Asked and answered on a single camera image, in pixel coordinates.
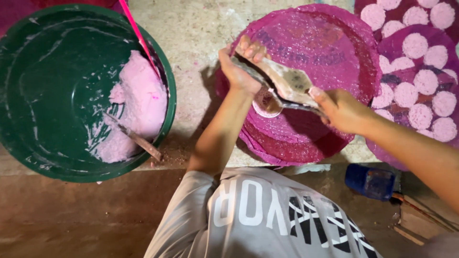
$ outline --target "blue object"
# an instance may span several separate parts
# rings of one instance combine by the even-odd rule
[[[350,164],[344,179],[346,185],[363,196],[387,201],[392,196],[395,174],[392,171]]]

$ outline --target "person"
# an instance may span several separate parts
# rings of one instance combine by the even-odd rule
[[[270,58],[246,35],[239,44],[246,58]],[[232,64],[230,46],[218,57],[229,92],[197,141],[145,258],[381,257],[318,192],[266,168],[225,169],[262,86]],[[309,93],[327,115],[325,124],[374,141],[459,212],[458,150],[375,114],[344,90]]]

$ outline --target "green bucket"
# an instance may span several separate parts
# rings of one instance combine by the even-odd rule
[[[158,147],[175,115],[176,88],[170,64],[156,41],[139,29],[169,90],[168,109]],[[11,27],[0,40],[0,141],[26,167],[70,182],[96,182],[125,174],[148,160],[145,151],[125,162],[104,163],[90,154],[91,125],[111,105],[131,50],[143,52],[128,20],[91,5],[53,6]],[[97,139],[108,136],[102,125]]]

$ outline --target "gray t-shirt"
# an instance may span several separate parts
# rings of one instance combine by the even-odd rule
[[[152,257],[380,258],[334,202],[265,168],[188,172],[151,241]]]

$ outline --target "concrete floor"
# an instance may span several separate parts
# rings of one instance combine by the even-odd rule
[[[393,231],[398,206],[353,194],[345,166],[291,178],[326,195],[384,256],[417,248]],[[39,175],[0,178],[0,258],[142,257],[183,170],[130,172],[98,185]]]

